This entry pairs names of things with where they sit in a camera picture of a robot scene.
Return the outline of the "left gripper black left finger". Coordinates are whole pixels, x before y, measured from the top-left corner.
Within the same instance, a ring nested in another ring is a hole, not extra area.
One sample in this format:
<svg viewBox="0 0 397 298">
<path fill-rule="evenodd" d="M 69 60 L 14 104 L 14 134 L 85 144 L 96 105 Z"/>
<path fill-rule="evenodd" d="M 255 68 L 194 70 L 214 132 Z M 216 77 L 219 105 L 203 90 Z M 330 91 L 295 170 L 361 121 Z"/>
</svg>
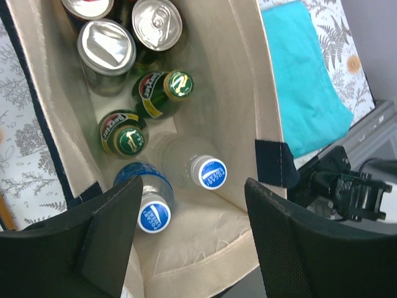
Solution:
<svg viewBox="0 0 397 298">
<path fill-rule="evenodd" d="M 60 215 L 1 232 L 1 297 L 120 297 L 142 191 L 135 176 Z"/>
</svg>

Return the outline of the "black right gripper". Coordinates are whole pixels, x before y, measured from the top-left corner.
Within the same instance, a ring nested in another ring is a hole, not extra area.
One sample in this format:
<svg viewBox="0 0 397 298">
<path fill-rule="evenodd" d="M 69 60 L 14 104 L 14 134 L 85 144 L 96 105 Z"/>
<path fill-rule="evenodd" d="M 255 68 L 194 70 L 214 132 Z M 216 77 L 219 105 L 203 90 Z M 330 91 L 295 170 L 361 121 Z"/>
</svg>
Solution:
<svg viewBox="0 0 397 298">
<path fill-rule="evenodd" d="M 322 197 L 332 203 L 341 221 L 385 220 L 380 210 L 383 194 L 392 186 L 369 173 L 351 170 L 343 146 L 336 146 L 323 157 L 315 156 L 299 170 L 297 185 L 291 188 L 291 201 L 307 208 Z"/>
</svg>

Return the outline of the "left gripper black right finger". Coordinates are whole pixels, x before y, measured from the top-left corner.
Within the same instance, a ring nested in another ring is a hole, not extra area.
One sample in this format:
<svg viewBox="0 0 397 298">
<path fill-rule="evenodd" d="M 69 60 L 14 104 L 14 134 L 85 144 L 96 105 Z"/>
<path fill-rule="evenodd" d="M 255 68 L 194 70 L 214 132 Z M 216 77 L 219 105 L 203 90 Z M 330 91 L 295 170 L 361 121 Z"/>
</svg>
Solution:
<svg viewBox="0 0 397 298">
<path fill-rule="evenodd" d="M 395 297 L 396 236 L 320 217 L 249 178 L 246 205 L 267 297 Z"/>
</svg>

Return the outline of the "Pocari Sweat bottle blue label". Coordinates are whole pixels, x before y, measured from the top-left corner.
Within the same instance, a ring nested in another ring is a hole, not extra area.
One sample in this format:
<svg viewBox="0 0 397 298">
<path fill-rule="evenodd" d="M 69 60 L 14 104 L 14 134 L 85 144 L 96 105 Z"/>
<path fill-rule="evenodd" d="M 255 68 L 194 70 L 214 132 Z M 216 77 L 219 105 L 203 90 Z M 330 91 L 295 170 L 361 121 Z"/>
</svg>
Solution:
<svg viewBox="0 0 397 298">
<path fill-rule="evenodd" d="M 144 161 L 125 165 L 115 176 L 114 186 L 133 176 L 143 181 L 137 226 L 146 233 L 162 232 L 171 221 L 174 191 L 171 183 L 157 168 Z"/>
</svg>

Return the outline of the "beige canvas tote bag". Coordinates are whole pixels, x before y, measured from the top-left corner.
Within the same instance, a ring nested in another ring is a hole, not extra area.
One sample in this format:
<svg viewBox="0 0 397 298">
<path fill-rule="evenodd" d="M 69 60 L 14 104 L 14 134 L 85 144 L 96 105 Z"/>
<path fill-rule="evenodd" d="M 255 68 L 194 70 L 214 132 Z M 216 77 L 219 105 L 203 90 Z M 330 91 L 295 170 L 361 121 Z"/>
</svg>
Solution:
<svg viewBox="0 0 397 298">
<path fill-rule="evenodd" d="M 195 96 L 158 131 L 209 140 L 228 167 L 216 191 L 183 192 L 171 226 L 138 234 L 125 282 L 135 297 L 212 297 L 258 265 L 243 186 L 263 172 L 256 141 L 283 139 L 267 38 L 256 1 L 176 1 L 182 43 L 160 60 L 195 79 Z M 32 82 L 37 115 L 74 196 L 105 188 L 114 165 L 94 143 L 94 106 L 74 48 L 70 22 L 56 1 L 3 1 L 12 36 Z"/>
</svg>

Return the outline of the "Pocari Sweat bottle cloudy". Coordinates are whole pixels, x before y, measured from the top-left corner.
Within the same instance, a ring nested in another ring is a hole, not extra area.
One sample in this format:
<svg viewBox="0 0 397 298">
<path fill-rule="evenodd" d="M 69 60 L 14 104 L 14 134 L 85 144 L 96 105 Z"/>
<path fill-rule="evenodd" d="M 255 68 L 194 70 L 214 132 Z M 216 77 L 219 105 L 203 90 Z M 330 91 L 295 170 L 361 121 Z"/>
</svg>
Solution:
<svg viewBox="0 0 397 298">
<path fill-rule="evenodd" d="M 202 187 L 214 191 L 227 180 L 228 169 L 208 141 L 179 133 L 163 132 L 153 139 L 153 163 L 181 189 Z"/>
</svg>

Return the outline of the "teal folded cloth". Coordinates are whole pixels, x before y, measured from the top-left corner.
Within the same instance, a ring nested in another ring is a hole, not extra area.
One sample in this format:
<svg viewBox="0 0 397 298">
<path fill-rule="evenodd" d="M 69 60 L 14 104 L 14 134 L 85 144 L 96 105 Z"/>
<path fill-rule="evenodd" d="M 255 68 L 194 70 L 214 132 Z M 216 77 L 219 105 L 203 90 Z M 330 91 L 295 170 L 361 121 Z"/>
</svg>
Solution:
<svg viewBox="0 0 397 298">
<path fill-rule="evenodd" d="M 282 131 L 294 158 L 322 149 L 350 129 L 353 114 L 329 77 L 317 33 L 300 1 L 262 11 Z"/>
</svg>

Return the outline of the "floral patterned table mat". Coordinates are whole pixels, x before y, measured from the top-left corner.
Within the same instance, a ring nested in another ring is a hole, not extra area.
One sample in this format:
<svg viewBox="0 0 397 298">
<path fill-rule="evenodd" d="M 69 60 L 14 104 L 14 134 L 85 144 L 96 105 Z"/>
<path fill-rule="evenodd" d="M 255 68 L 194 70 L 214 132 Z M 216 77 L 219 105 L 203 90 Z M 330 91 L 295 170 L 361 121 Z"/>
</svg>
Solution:
<svg viewBox="0 0 397 298">
<path fill-rule="evenodd" d="M 340 1 L 306 1 L 332 84 L 354 122 L 375 107 Z M 66 200 L 11 34 L 1 29 L 1 193 L 19 228 L 66 210 Z"/>
</svg>

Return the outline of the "green Perrier bottle near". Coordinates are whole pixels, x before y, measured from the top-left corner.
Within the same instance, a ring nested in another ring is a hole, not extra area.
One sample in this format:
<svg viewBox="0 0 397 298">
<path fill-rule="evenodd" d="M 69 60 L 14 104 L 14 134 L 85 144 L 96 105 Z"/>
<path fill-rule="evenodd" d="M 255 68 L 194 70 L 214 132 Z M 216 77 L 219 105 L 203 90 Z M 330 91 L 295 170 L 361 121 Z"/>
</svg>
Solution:
<svg viewBox="0 0 397 298">
<path fill-rule="evenodd" d="M 128 159 L 143 152 L 149 142 L 149 129 L 142 116 L 119 109 L 103 116 L 98 124 L 98 136 L 106 154 Z"/>
</svg>

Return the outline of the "green perrier bottle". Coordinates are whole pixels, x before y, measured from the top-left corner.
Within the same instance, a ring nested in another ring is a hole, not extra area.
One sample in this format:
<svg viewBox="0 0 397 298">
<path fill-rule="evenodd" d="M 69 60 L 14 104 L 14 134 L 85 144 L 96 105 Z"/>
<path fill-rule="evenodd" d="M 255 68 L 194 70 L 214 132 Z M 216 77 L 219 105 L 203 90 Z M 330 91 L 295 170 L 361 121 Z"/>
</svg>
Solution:
<svg viewBox="0 0 397 298">
<path fill-rule="evenodd" d="M 192 95 L 193 90 L 193 77 L 186 71 L 151 71 L 142 75 L 132 88 L 134 111 L 155 121 L 170 118 Z"/>
<path fill-rule="evenodd" d="M 128 159 L 143 152 L 149 142 L 149 129 L 142 116 L 119 109 L 103 116 L 98 124 L 98 136 L 106 154 Z"/>
</svg>

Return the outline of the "green Perrier bottle far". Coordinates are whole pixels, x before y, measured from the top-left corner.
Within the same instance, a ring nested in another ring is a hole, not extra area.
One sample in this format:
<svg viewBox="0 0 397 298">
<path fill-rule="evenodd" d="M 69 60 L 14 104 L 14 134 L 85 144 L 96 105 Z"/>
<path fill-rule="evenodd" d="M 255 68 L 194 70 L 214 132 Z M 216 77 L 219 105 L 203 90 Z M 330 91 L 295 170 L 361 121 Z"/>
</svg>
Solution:
<svg viewBox="0 0 397 298">
<path fill-rule="evenodd" d="M 134 111 L 155 121 L 170 118 L 192 95 L 193 90 L 193 77 L 186 71 L 151 71 L 142 75 L 132 88 Z"/>
</svg>

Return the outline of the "dark can dented lid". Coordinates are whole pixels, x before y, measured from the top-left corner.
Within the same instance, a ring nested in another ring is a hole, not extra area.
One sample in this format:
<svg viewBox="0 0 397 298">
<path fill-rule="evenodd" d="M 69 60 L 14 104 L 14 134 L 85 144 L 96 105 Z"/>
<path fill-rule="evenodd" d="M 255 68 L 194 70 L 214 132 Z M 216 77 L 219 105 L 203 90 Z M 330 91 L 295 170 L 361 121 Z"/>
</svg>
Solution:
<svg viewBox="0 0 397 298">
<path fill-rule="evenodd" d="M 77 49 L 90 89 L 97 95 L 119 94 L 136 60 L 136 44 L 129 31 L 110 19 L 87 22 Z"/>
</svg>

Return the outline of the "dark can silver pull-tab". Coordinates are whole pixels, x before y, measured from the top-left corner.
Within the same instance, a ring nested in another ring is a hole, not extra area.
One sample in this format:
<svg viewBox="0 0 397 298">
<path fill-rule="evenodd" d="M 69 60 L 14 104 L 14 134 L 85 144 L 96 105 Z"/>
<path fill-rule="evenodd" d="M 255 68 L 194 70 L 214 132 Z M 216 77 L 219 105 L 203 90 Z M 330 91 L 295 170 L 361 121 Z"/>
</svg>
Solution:
<svg viewBox="0 0 397 298">
<path fill-rule="evenodd" d="M 181 15 L 171 1 L 137 1 L 132 9 L 135 71 L 140 74 L 151 68 L 160 55 L 179 41 L 182 29 Z"/>
</svg>

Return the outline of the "red tab can left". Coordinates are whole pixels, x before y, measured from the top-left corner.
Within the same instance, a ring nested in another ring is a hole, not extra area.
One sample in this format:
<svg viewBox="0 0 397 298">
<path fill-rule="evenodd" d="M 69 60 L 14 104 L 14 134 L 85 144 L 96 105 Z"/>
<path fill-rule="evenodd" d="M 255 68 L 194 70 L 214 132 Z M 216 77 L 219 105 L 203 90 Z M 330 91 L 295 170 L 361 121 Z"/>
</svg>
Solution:
<svg viewBox="0 0 397 298">
<path fill-rule="evenodd" d="M 86 22 L 107 16 L 114 6 L 113 0 L 61 0 L 71 20 Z"/>
</svg>

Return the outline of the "aluminium frame rail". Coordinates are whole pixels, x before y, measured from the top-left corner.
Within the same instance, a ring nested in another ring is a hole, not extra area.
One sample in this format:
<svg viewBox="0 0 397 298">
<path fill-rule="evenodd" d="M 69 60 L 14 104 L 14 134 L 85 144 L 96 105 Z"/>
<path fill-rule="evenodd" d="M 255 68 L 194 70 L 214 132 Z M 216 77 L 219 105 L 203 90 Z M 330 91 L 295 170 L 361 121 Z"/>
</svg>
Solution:
<svg viewBox="0 0 397 298">
<path fill-rule="evenodd" d="M 378 100 L 374 110 L 354 124 L 344 138 L 321 150 L 318 155 L 322 157 L 338 145 L 344 147 L 354 170 L 371 158 L 395 160 L 395 101 Z"/>
</svg>

